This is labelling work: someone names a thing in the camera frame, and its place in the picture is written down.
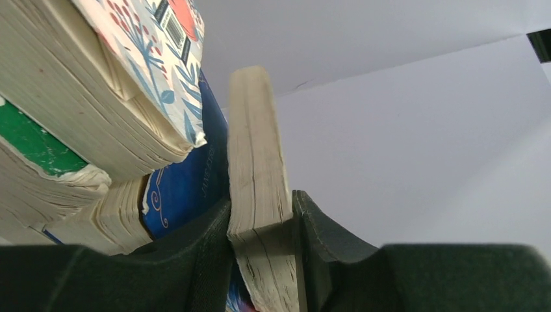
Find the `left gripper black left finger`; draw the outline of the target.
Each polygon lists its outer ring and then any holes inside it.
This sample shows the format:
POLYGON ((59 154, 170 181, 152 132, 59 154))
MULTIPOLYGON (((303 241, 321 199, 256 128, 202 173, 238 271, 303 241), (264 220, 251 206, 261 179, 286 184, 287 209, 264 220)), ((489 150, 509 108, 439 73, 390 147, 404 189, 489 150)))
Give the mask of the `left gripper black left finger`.
POLYGON ((223 311, 231 202, 128 255, 80 245, 1 248, 2 311, 223 311))

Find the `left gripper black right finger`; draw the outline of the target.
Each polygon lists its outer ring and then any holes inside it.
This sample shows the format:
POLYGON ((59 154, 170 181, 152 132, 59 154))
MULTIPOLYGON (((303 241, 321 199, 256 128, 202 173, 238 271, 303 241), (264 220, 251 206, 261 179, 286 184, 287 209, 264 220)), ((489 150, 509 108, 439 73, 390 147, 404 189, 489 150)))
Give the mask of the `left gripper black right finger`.
POLYGON ((549 311, 550 265, 518 244, 375 247, 292 193, 307 311, 549 311))

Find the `green 65-storey treehouse book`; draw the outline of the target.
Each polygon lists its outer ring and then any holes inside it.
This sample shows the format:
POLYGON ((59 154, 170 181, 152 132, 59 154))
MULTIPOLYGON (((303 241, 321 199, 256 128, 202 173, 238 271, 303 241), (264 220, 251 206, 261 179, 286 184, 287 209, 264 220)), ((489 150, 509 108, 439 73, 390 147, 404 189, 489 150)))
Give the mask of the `green 65-storey treehouse book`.
POLYGON ((227 236, 258 311, 299 311, 294 216, 270 77, 262 66, 229 79, 227 236))

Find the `blue orange sunset book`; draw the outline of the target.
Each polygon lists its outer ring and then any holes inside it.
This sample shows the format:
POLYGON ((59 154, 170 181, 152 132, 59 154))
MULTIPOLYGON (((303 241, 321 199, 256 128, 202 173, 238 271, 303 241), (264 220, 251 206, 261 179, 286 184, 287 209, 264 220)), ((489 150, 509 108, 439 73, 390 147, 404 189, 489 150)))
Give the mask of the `blue orange sunset book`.
MULTIPOLYGON (((220 200, 229 199, 227 123, 205 76, 199 74, 198 78, 208 142, 192 151, 184 162, 151 175, 144 194, 144 205, 149 208, 144 221, 153 242, 197 219, 220 200)), ((233 258, 223 311, 252 310, 233 258)))

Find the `green 104-storey treehouse book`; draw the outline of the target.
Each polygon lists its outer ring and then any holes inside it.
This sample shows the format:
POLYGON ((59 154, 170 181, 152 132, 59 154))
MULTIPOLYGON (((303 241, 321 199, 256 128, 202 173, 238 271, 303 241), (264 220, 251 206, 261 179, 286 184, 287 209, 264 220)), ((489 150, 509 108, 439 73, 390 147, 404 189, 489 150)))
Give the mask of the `green 104-storey treehouse book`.
POLYGON ((112 183, 16 106, 1 99, 1 222, 63 220, 97 204, 112 183))

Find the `pink floral book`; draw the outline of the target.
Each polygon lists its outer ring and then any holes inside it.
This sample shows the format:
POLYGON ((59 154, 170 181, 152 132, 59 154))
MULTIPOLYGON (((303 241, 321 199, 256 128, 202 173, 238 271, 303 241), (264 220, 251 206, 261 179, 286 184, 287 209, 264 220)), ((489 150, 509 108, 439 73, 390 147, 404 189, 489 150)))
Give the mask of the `pink floral book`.
POLYGON ((193 1, 2 1, 1 93, 114 180, 207 142, 193 1))

